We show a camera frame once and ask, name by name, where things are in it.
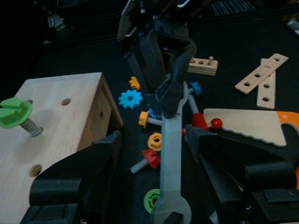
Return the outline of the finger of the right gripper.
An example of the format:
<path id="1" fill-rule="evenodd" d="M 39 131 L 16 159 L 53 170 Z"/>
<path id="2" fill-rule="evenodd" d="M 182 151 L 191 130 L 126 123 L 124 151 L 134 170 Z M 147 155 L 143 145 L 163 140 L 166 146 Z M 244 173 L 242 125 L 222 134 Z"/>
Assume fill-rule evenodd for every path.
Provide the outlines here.
<path id="1" fill-rule="evenodd" d="M 159 109 L 166 118 L 176 115 L 179 102 L 183 98 L 183 83 L 196 45 L 190 38 L 188 29 L 170 29 L 170 32 L 158 37 L 163 48 L 163 59 L 166 65 L 164 80 L 155 90 Z"/>
<path id="2" fill-rule="evenodd" d="M 147 94 L 152 94 L 166 79 L 164 57 L 159 35 L 154 29 L 123 40 L 123 56 Z"/>

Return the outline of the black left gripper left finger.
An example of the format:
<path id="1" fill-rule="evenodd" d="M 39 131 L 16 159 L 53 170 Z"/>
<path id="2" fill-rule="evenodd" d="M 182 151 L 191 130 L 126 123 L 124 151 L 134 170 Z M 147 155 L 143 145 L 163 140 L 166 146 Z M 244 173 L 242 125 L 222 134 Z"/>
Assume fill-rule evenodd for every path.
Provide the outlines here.
<path id="1" fill-rule="evenodd" d="M 104 224 L 120 148 L 116 130 L 41 172 L 20 224 Z"/>

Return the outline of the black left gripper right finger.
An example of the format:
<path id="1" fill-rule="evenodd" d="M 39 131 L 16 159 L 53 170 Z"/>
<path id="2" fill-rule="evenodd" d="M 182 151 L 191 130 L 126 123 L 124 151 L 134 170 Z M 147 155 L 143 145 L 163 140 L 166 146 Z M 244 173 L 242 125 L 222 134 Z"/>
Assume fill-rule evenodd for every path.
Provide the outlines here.
<path id="1" fill-rule="evenodd" d="M 299 224 L 295 168 L 284 158 L 191 125 L 186 142 L 215 224 Z"/>

